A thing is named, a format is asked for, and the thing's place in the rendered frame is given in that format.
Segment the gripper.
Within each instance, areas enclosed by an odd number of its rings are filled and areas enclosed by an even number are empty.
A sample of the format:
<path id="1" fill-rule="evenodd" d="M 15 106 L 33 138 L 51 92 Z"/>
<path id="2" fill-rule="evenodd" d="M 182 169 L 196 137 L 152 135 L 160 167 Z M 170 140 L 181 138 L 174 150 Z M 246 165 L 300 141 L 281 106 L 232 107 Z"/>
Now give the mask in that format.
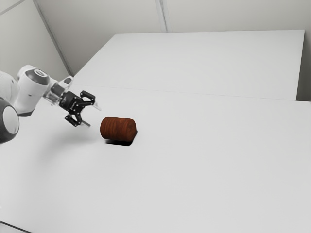
<path id="1" fill-rule="evenodd" d="M 93 106 L 99 111 L 102 110 L 98 105 L 96 97 L 84 90 L 81 91 L 80 97 L 70 91 L 65 92 L 60 99 L 59 106 L 68 112 L 68 114 L 65 116 L 65 120 L 74 127 L 90 127 L 90 124 L 84 121 L 81 117 L 80 113 L 83 110 L 83 107 Z"/>

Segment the brown wooden mug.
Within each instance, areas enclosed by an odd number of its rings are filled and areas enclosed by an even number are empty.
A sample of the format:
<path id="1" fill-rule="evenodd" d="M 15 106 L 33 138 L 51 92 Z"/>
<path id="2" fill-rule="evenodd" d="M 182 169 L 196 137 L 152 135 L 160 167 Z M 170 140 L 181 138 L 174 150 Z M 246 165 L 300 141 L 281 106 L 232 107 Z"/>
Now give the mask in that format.
<path id="1" fill-rule="evenodd" d="M 131 118 L 105 117 L 100 124 L 102 138 L 131 142 L 137 134 L 137 126 Z"/>

